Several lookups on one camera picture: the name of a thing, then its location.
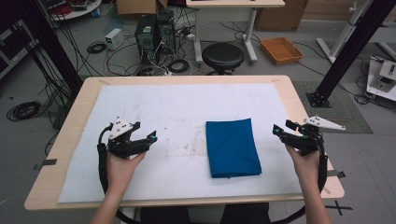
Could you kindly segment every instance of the black stool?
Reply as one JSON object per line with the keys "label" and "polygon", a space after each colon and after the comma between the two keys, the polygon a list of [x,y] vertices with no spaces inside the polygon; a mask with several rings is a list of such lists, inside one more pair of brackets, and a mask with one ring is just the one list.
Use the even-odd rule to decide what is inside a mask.
{"label": "black stool", "polygon": [[213,44],[202,51],[204,63],[215,69],[215,71],[206,74],[230,75],[226,70],[234,71],[244,61],[244,52],[231,44]]}

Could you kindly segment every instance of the equipment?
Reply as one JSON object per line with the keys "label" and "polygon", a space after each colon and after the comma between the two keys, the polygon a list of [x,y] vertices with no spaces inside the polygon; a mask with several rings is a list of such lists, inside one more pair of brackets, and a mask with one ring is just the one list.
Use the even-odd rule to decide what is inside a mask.
{"label": "equipment", "polygon": [[142,65],[157,64],[160,60],[160,32],[156,15],[145,14],[139,18],[134,32]]}
{"label": "equipment", "polygon": [[[330,128],[336,130],[345,130],[346,127],[330,122],[326,119],[322,119],[318,116],[311,117],[304,120],[304,125],[300,125],[297,122],[292,122],[289,119],[286,120],[286,127],[298,131],[300,136],[285,133],[283,129],[279,128],[274,124],[273,134],[278,136],[280,141],[286,145],[300,149],[300,155],[305,156],[311,152],[319,151],[319,167],[318,167],[318,188],[320,191],[323,190],[324,185],[327,181],[327,160],[328,157],[325,154],[323,146],[323,135],[319,131],[319,127]],[[305,214],[305,206],[296,213],[289,217],[272,222],[273,224],[291,223],[295,219]]]}
{"label": "equipment", "polygon": [[106,35],[105,39],[107,42],[107,47],[112,50],[116,50],[124,42],[122,31],[117,28],[111,31],[108,35]]}
{"label": "equipment", "polygon": [[379,74],[373,78],[370,86],[378,90],[389,92],[396,85],[396,63],[384,61]]}
{"label": "equipment", "polygon": [[158,26],[162,38],[164,54],[174,54],[176,50],[174,11],[161,11],[158,16]]}
{"label": "equipment", "polygon": [[[131,141],[131,133],[140,128],[140,122],[135,124],[128,123],[120,117],[117,117],[116,122],[102,130],[99,136],[97,150],[99,154],[99,178],[102,184],[103,191],[106,193],[108,188],[107,180],[107,154],[111,152],[117,157],[125,160],[133,159],[137,154],[148,151],[149,147],[157,141],[156,131],[147,136],[146,139]],[[107,146],[102,143],[102,138],[105,132],[110,131]],[[125,216],[120,210],[117,211],[116,216],[125,223],[139,223]]]}

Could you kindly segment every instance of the computer tower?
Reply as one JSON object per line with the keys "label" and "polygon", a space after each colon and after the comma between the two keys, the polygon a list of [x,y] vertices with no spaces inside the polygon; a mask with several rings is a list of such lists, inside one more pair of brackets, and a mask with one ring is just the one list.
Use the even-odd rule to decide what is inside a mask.
{"label": "computer tower", "polygon": [[142,65],[157,64],[161,55],[160,32],[157,16],[141,15],[134,32]]}
{"label": "computer tower", "polygon": [[163,53],[174,54],[176,49],[174,11],[161,11],[158,16],[158,26],[163,42]]}

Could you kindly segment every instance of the white sheet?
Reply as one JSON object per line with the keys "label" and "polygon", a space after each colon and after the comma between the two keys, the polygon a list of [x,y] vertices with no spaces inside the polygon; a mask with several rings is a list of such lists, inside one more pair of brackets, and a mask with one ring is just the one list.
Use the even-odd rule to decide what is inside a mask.
{"label": "white sheet", "polygon": [[[290,156],[272,135],[274,123],[283,127],[287,119],[275,85],[104,86],[70,162],[59,203],[103,200],[96,145],[99,133],[116,116],[141,121],[132,140],[154,130],[158,136],[137,167],[124,200],[301,193]],[[211,178],[205,122],[248,118],[252,118],[262,174]]]}

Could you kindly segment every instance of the folded blue towel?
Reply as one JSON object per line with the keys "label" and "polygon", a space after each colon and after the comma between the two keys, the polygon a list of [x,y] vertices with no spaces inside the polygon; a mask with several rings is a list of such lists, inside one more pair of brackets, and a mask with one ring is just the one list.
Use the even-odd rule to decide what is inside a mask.
{"label": "folded blue towel", "polygon": [[262,173],[251,119],[207,121],[206,144],[212,178]]}

